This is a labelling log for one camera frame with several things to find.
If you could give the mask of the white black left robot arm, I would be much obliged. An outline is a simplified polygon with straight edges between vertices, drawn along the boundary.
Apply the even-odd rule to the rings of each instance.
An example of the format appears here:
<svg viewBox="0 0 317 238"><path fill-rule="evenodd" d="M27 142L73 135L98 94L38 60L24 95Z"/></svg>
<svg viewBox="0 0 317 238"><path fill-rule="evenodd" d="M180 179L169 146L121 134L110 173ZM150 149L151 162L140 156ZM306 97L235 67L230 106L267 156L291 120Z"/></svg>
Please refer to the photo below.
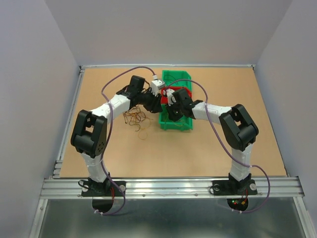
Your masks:
<svg viewBox="0 0 317 238"><path fill-rule="evenodd" d="M130 83L102 104L91 111L81 110L76 118L71 136L71 145L82 155L88 169L87 180L80 180L82 196L104 196L114 184L109 180L103 158L116 117L137 105L142 105L150 113L162 112L160 104L161 90L165 83L156 75L144 88L146 80L133 75Z"/></svg>

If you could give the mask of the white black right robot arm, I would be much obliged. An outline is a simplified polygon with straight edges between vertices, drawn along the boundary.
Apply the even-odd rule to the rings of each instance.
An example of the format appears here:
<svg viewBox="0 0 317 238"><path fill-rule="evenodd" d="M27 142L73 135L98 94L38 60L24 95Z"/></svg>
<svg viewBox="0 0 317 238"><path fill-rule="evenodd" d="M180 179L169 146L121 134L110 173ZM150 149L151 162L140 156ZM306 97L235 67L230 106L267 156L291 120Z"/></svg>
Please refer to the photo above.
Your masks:
<svg viewBox="0 0 317 238"><path fill-rule="evenodd" d="M250 173L251 150L259 133L259 129L251 116L241 104L233 107L215 106L202 100L193 101L184 88L163 90L167 98L166 109L170 120L181 116L192 119L207 120L213 126L220 124L226 142L231 147L228 153L232 160L231 169L227 180L214 180L212 194L242 195L244 192L256 194L256 189L251 189L253 184Z"/></svg>

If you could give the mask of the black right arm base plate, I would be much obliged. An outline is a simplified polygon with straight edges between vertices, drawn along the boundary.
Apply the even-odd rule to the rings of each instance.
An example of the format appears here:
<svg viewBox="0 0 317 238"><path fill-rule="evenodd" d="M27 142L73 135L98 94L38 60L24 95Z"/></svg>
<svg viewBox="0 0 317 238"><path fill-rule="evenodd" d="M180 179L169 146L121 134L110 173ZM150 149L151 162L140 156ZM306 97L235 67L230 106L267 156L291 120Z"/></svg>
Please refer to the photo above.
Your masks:
<svg viewBox="0 0 317 238"><path fill-rule="evenodd" d="M213 180L212 186L215 196L235 196L235 195L257 195L257 186L253 179L247 182L237 182L235 180Z"/></svg>

